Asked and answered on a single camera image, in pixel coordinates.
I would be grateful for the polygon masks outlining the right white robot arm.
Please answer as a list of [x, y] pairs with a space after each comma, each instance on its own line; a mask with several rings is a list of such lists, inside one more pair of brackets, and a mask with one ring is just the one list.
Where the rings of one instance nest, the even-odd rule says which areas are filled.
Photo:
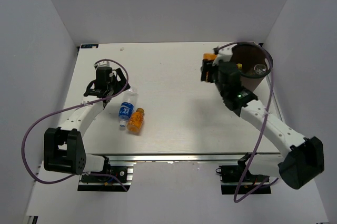
[[294, 131], [269, 113], [263, 103], [240, 80], [240, 71], [234, 62], [205, 57], [201, 66], [201, 81], [214, 83], [225, 106], [239, 118], [253, 125], [279, 151], [279, 155], [247, 153], [237, 162], [232, 172], [240, 182], [255, 177], [276, 177], [292, 189], [299, 189], [324, 171], [323, 143], [317, 137], [307, 138]]

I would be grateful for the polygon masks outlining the orange juice bottle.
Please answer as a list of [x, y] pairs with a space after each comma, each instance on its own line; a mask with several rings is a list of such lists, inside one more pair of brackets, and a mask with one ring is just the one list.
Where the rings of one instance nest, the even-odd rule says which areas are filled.
[[201, 66], [201, 81], [202, 82], [213, 82], [213, 74], [215, 72], [216, 66], [213, 65], [217, 55], [211, 53], [204, 53]]

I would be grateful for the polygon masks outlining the blue label water bottle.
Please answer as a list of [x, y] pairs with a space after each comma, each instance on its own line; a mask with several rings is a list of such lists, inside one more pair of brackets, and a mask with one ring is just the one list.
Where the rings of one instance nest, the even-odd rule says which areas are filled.
[[138, 99], [137, 88], [131, 87], [130, 89], [124, 92], [122, 103], [118, 111], [120, 129], [122, 130], [126, 129], [126, 126], [131, 118], [131, 115], [134, 112], [137, 99]]

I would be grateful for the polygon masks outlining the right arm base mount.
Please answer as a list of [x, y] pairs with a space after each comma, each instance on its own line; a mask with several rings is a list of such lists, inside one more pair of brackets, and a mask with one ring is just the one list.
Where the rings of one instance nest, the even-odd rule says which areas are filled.
[[[219, 166], [215, 173], [220, 176], [221, 194], [234, 195], [239, 184], [240, 177], [244, 171], [245, 164], [250, 157], [250, 153], [245, 155], [237, 154], [216, 154], [216, 161]], [[258, 187], [267, 176], [255, 175], [248, 171], [239, 187], [238, 196], [243, 196], [252, 189]]]

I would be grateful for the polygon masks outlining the clear bottle yellow cap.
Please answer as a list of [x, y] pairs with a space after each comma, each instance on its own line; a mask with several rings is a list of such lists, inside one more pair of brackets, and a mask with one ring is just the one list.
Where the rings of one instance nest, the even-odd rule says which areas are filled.
[[245, 68], [243, 67], [243, 65], [241, 63], [237, 63], [236, 67], [237, 67], [237, 69], [240, 73], [242, 73], [242, 74], [245, 73]]

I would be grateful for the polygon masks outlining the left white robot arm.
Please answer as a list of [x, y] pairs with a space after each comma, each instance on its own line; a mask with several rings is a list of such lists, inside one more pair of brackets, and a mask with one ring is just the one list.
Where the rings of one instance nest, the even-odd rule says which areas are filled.
[[44, 134], [44, 169], [81, 175], [92, 172], [99, 181], [111, 176], [107, 158], [85, 152], [83, 136], [94, 119], [105, 109], [107, 97], [130, 88], [121, 68], [97, 66], [95, 79], [83, 94], [81, 106], [57, 128], [48, 128]]

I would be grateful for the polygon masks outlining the clear plastic bottle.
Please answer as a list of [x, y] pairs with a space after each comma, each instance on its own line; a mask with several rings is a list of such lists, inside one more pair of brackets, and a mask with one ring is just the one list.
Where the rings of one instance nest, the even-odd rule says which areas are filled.
[[267, 66], [264, 64], [256, 64], [253, 68], [255, 75], [264, 75], [267, 72]]

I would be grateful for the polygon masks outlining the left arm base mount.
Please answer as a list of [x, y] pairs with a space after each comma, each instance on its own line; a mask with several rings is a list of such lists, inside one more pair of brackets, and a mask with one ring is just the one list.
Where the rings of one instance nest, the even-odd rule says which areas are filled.
[[135, 163], [114, 161], [105, 156], [103, 170], [85, 172], [80, 176], [77, 190], [85, 192], [128, 192], [133, 180]]

